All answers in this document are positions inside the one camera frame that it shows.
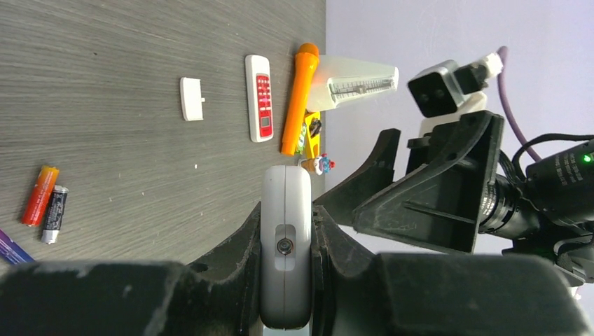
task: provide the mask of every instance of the orange battery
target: orange battery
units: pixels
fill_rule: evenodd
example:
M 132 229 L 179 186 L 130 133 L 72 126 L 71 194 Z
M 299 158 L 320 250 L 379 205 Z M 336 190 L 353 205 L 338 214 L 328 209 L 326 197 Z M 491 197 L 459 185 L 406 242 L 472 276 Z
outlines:
M 305 108 L 310 97 L 314 72 L 318 64 L 319 50 L 317 46 L 311 43 L 303 44 L 295 55 L 295 78 L 293 80 L 289 111 L 286 115 L 282 133 L 281 153 L 285 155 L 295 155 L 303 117 L 305 116 Z
M 50 195 L 54 190 L 57 175 L 60 171 L 55 167 L 43 166 L 33 187 L 21 223 L 28 226 L 39 226 L 46 212 Z

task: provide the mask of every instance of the wood grain surface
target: wood grain surface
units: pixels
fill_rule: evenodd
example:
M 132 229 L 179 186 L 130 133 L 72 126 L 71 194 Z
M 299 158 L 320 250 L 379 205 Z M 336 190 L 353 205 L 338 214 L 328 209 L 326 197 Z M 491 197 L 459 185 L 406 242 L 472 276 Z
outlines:
M 324 51 L 325 17 L 324 0 L 0 0 L 0 228 L 37 260 L 201 256 L 295 163 L 278 151 L 293 54 Z M 271 65 L 268 143 L 249 139 L 252 53 Z M 202 80 L 203 121 L 182 118 L 182 76 Z M 70 189 L 53 245 L 20 224 L 44 164 Z

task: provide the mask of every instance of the small white block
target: small white block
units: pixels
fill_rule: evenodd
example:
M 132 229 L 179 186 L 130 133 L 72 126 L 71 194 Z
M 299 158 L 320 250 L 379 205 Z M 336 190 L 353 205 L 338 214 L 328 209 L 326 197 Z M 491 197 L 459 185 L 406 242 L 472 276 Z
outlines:
M 179 81 L 179 91 L 184 119 L 186 121 L 203 120 L 202 103 L 205 99 L 202 98 L 200 79 L 182 77 Z

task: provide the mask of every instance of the aa battery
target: aa battery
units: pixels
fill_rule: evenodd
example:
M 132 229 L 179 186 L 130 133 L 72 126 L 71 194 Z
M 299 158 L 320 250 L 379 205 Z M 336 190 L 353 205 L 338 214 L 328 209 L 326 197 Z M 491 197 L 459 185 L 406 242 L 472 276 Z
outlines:
M 21 220 L 23 224 L 28 226 L 39 226 L 41 224 L 59 172 L 55 167 L 43 166 L 41 168 Z
M 61 185 L 54 186 L 50 196 L 48 216 L 43 224 L 43 234 L 41 235 L 41 241 L 46 244 L 55 243 L 57 235 L 60 233 L 64 207 L 66 206 L 66 196 L 68 196 L 67 188 Z

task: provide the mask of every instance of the black battery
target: black battery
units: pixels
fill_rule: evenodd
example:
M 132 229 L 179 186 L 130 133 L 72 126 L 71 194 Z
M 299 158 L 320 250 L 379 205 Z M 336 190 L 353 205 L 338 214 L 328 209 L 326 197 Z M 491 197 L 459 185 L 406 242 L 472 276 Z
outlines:
M 55 185 L 48 204 L 48 215 L 43 224 L 43 234 L 41 241 L 46 244 L 56 242 L 57 235 L 62 228 L 62 217 L 64 216 L 64 207 L 66 206 L 66 197 L 68 189 L 61 185 Z

